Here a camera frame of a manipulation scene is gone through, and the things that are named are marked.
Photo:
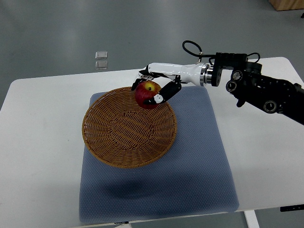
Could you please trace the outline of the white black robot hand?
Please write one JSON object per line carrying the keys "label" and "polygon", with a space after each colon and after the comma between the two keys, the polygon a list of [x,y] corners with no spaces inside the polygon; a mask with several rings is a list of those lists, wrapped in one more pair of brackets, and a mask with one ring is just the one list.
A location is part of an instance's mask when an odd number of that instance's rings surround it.
{"label": "white black robot hand", "polygon": [[151,63],[138,72],[137,78],[131,90],[144,81],[152,81],[159,77],[168,78],[171,81],[166,84],[154,97],[146,99],[145,105],[155,105],[167,102],[180,90],[182,84],[192,83],[196,86],[204,86],[211,83],[212,67],[208,63],[191,65],[177,65],[169,63]]}

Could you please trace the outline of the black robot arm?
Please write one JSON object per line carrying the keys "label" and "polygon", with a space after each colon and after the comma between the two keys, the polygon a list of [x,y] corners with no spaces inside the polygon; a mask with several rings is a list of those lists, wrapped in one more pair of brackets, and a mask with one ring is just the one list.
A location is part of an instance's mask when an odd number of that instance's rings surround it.
{"label": "black robot arm", "polygon": [[298,83],[261,74],[262,65],[249,62],[248,54],[216,53],[209,57],[211,84],[218,86],[223,70],[231,70],[226,90],[237,99],[237,107],[249,103],[268,114],[283,114],[304,123],[304,89]]}

